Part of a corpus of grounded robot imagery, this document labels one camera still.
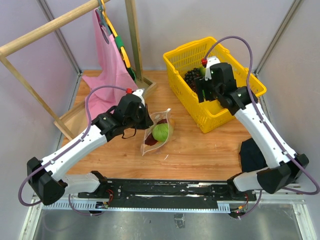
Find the clear polka dot zip bag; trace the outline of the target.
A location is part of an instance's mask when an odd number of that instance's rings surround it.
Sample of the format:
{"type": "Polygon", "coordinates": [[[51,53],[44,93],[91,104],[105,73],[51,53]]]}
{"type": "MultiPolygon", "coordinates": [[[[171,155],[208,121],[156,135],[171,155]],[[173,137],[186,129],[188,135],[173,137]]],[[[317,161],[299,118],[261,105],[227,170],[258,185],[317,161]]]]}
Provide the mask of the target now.
{"type": "Polygon", "coordinates": [[[145,130],[143,142],[140,147],[142,156],[155,153],[167,144],[175,129],[175,121],[171,116],[172,109],[155,112],[150,115],[152,126],[145,130]]]}

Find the green toy cabbage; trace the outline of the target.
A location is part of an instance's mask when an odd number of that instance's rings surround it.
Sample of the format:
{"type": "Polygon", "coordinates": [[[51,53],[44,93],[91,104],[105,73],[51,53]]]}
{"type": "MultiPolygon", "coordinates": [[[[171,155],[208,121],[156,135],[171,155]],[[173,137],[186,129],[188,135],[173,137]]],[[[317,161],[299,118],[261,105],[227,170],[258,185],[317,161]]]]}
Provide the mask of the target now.
{"type": "Polygon", "coordinates": [[[157,124],[152,130],[152,136],[158,142],[165,142],[169,136],[169,130],[168,123],[157,124]]]}

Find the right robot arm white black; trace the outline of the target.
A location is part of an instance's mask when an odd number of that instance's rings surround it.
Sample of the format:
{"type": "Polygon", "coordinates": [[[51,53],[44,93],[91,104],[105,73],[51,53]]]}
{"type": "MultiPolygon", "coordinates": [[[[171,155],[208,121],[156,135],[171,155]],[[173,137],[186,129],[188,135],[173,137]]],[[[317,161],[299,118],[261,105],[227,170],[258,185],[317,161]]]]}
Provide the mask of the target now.
{"type": "Polygon", "coordinates": [[[235,116],[248,130],[261,151],[266,166],[255,171],[241,172],[227,180],[227,196],[232,200],[240,199],[245,191],[264,190],[273,194],[292,184],[302,174],[294,164],[293,157],[303,168],[309,164],[305,154],[297,154],[283,141],[268,119],[260,119],[261,105],[253,92],[247,87],[238,87],[232,66],[214,56],[205,67],[205,75],[196,80],[196,93],[200,103],[217,100],[220,105],[235,116]]]}

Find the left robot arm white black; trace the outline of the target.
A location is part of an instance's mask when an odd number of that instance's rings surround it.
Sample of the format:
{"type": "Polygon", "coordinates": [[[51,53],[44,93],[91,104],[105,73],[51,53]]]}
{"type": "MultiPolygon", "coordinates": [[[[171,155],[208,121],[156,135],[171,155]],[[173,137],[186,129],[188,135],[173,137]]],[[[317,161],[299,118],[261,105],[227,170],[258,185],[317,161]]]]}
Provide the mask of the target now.
{"type": "Polygon", "coordinates": [[[125,130],[146,130],[153,125],[143,90],[123,96],[117,106],[99,114],[84,132],[51,155],[27,162],[28,183],[45,205],[57,202],[69,194],[89,193],[101,198],[107,193],[108,181],[98,171],[68,175],[67,172],[86,155],[110,142],[123,137],[125,130]]]}

